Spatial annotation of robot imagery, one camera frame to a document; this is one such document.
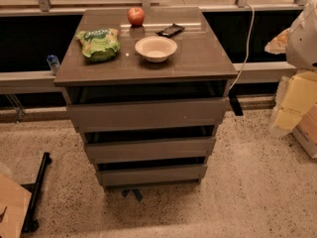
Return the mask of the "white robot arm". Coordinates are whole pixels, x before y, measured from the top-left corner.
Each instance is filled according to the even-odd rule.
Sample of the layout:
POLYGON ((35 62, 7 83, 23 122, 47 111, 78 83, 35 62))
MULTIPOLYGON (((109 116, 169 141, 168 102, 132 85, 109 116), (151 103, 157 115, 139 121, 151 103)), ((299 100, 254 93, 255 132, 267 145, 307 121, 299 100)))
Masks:
POLYGON ((317 0, 311 0, 289 28, 286 60, 301 69, 317 69, 317 0))

